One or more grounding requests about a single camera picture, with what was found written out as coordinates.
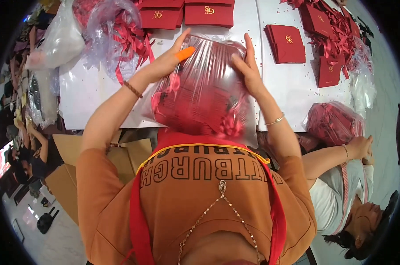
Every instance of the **gold logo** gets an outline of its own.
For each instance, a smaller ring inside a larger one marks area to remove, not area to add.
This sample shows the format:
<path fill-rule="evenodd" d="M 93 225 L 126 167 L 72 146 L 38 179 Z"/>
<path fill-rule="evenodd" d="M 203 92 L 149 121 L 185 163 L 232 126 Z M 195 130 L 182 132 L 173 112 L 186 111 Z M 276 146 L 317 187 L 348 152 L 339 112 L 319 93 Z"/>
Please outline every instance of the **gold logo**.
<path fill-rule="evenodd" d="M 161 18 L 161 17 L 162 17 L 162 13 L 160 13 L 159 11 L 154 11 L 153 18 Z"/>
<path fill-rule="evenodd" d="M 205 14 L 213 14 L 215 13 L 215 10 L 213 9 L 213 6 L 205 6 L 204 7 L 204 13 Z"/>
<path fill-rule="evenodd" d="M 287 36 L 285 36 L 285 39 L 287 40 L 287 43 L 293 43 L 291 36 L 287 35 Z"/>

